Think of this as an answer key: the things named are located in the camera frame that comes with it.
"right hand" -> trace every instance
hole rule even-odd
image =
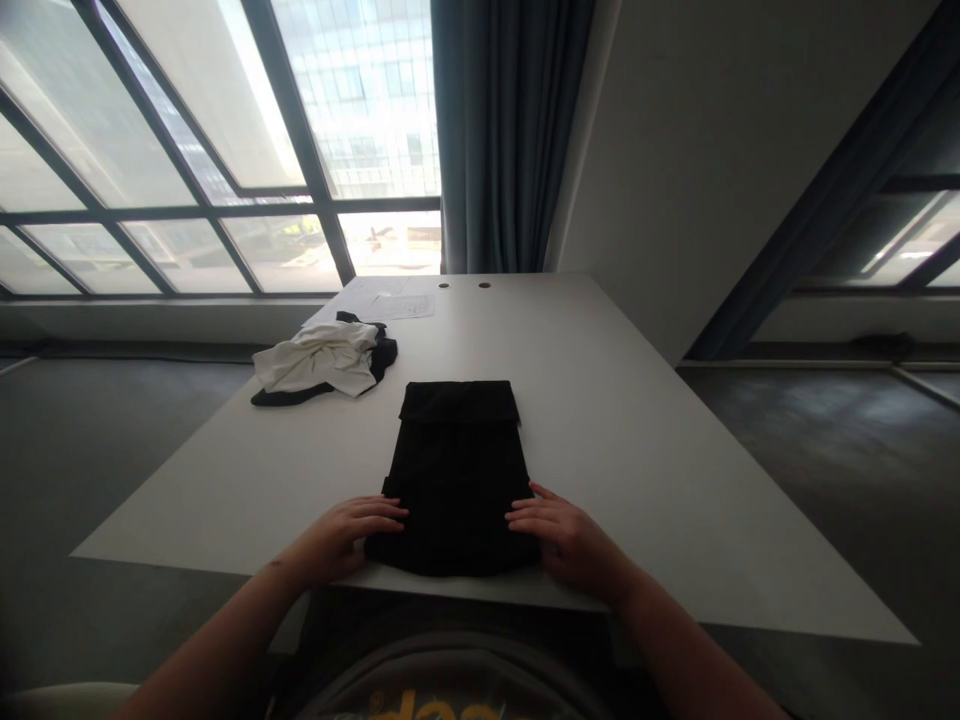
[[[513,502],[510,530],[540,540],[543,566],[558,580],[614,609],[630,602],[643,582],[640,568],[583,510],[536,483],[530,488],[540,497]]]

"black cloth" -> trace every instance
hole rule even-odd
[[[496,575],[540,561],[504,513],[533,497],[508,381],[410,383],[383,494],[410,510],[367,557],[418,575]]]
[[[353,313],[343,312],[342,310],[337,313],[337,320],[346,323],[363,322]],[[383,375],[387,368],[393,365],[397,359],[397,341],[387,337],[387,326],[383,323],[366,324],[373,325],[377,328],[377,344],[370,352],[370,374],[373,375],[373,379],[376,380],[377,385],[379,385],[380,381],[383,380]],[[312,397],[333,392],[333,390],[334,387],[330,383],[320,383],[319,385],[314,385],[312,388],[297,390],[296,392],[268,393],[266,390],[261,390],[250,398],[250,404],[257,405],[258,407],[287,407],[289,405],[299,405]]]

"gray floor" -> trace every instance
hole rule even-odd
[[[50,360],[0,377],[0,623],[14,687],[139,682],[239,586],[67,555],[250,374]],[[960,717],[960,413],[884,373],[682,375],[923,647],[709,630],[802,717]]]
[[[252,368],[41,360],[0,377],[0,623],[13,688],[140,682],[242,578],[68,558]]]
[[[923,646],[715,637],[803,717],[960,717],[960,412],[882,372],[681,375]]]

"white cloth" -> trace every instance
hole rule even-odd
[[[376,338],[377,328],[365,323],[314,325],[256,353],[253,367],[267,392],[294,392],[327,382],[356,397],[377,384],[370,373]]]

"dark curtain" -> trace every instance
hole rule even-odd
[[[934,12],[904,57],[697,338],[688,357],[736,358],[767,316],[960,92],[960,3]]]
[[[432,0],[448,273],[540,272],[593,0]]]

